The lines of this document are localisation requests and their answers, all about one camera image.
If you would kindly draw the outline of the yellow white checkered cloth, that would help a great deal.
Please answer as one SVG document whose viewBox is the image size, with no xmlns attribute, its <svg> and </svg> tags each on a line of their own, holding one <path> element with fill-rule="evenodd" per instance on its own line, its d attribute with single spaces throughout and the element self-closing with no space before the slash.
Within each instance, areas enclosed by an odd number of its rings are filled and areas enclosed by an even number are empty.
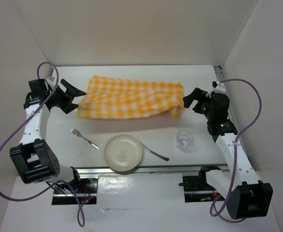
<svg viewBox="0 0 283 232">
<path fill-rule="evenodd" d="M 169 112 L 177 118 L 184 112 L 180 82 L 117 79 L 95 75 L 77 116 L 90 119 L 137 119 Z"/>
</svg>

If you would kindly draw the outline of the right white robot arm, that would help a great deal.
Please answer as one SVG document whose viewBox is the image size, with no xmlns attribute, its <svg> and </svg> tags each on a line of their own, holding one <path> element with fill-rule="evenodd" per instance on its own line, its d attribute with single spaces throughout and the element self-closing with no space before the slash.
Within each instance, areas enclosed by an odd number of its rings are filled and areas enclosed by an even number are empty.
<svg viewBox="0 0 283 232">
<path fill-rule="evenodd" d="M 228 178 L 216 165 L 202 166 L 194 184 L 217 191 L 226 201 L 232 219 L 265 217 L 273 188 L 258 176 L 242 148 L 239 133 L 228 117 L 229 97 L 224 93 L 195 88 L 183 101 L 185 108 L 189 108 L 193 101 L 197 102 L 193 111 L 206 117 L 208 132 L 231 172 Z"/>
</svg>

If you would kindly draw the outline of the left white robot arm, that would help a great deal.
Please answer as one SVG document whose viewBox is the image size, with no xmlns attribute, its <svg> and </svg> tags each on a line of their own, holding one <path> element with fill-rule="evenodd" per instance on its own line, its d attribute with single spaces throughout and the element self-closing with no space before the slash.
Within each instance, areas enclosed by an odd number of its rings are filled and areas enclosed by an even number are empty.
<svg viewBox="0 0 283 232">
<path fill-rule="evenodd" d="M 80 176 L 75 168 L 60 165 L 46 142 L 46 127 L 53 107 L 58 107 L 68 114 L 78 107 L 73 103 L 73 99 L 86 93 L 64 79 L 61 84 L 66 90 L 56 87 L 52 93 L 46 80 L 36 79 L 29 82 L 30 92 L 24 103 L 28 123 L 19 145 L 10 149 L 10 157 L 25 184 L 64 180 L 65 188 L 76 193 L 82 187 Z"/>
</svg>

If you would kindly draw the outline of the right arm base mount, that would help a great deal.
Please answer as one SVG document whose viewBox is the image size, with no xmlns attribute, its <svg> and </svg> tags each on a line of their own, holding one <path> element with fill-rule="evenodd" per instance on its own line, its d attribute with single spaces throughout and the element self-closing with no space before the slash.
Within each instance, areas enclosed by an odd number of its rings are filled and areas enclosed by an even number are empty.
<svg viewBox="0 0 283 232">
<path fill-rule="evenodd" d="M 186 203 L 212 202 L 219 195 L 210 185 L 202 182 L 199 176 L 183 176 L 179 186 L 183 188 Z"/>
</svg>

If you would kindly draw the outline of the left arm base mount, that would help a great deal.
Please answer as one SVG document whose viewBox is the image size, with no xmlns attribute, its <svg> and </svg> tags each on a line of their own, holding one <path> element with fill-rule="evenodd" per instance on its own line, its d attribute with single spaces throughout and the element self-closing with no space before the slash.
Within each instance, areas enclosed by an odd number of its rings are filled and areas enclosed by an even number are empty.
<svg viewBox="0 0 283 232">
<path fill-rule="evenodd" d="M 81 178 L 78 183 L 70 184 L 82 205 L 97 203 L 98 177 Z M 52 189 L 52 205 L 77 205 L 73 192 L 65 184 L 57 184 Z"/>
</svg>

